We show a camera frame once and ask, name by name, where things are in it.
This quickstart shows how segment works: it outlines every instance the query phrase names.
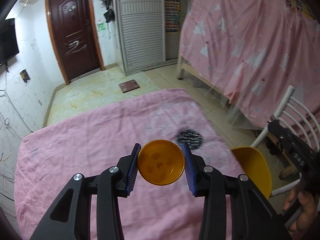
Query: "silver screw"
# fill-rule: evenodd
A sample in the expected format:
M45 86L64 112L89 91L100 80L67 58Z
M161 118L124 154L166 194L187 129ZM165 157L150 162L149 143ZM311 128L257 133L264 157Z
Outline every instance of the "silver screw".
M241 174L240 175L240 180L241 181L247 181L248 179L249 179L249 177L247 175L245 175L245 174Z
M73 179L78 181L78 180L81 180L82 179L82 175L80 173L76 174L73 176Z
M111 173L116 173L116 172L119 171L119 168L118 168L117 166L112 166L112 167L109 168L109 171L110 171Z
M212 171L213 171L213 168L212 168L211 166L205 166L205 167L203 168L203 170L204 170L205 172L212 172Z

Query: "pink bed curtain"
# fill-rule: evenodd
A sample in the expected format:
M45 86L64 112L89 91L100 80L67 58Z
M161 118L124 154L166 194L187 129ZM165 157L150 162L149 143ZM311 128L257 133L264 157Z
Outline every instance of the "pink bed curtain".
M193 0L180 38L180 55L258 127L289 85L319 120L319 52L319 23L287 0Z

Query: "orange bowl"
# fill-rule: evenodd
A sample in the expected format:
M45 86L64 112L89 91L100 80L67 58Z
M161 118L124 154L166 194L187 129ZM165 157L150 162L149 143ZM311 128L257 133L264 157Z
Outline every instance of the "orange bowl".
M158 186L169 185L180 178L184 164L181 149L167 140L147 143L138 155L138 169L141 176Z

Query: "tiled floor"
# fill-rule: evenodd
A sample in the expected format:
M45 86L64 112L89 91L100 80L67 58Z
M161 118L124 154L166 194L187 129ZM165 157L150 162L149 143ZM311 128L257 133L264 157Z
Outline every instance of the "tiled floor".
M188 73L185 74L183 80L179 81L176 79L175 72L176 65L170 65L125 77L119 68L113 68L82 78L57 92L48 125L134 96L160 89L184 88L199 103L206 117L230 148L249 146L255 140L251 130L235 129L226 124L228 108L221 107L220 102L212 99L212 95L208 93L209 88L193 87L192 77ZM131 79L135 79L141 88L123 94L118 84ZM296 176L291 176L284 181L280 180L278 175L285 167L282 161L270 155L265 145L261 144L258 149L263 153L270 167L273 189L296 179ZM270 199L277 212L281 211L285 198L286 195L282 194Z

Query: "pink fabric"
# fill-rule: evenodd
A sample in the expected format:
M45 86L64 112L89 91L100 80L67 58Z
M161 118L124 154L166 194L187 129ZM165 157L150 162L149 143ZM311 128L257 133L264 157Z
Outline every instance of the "pink fabric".
M98 175L135 143L155 139L176 143L177 135L193 129L204 137L194 154L229 176L242 169L199 106L182 89L162 90L94 109L26 136L15 174L15 207L23 239L29 239L40 219L69 179L81 172ZM92 198L91 231L96 238L96 198ZM203 198L194 198L183 174L168 186L154 186L138 173L134 190L119 198L125 239L198 238ZM227 239L231 239L230 206Z
M286 0L193 0L180 54L255 126L287 87L320 117L320 25Z

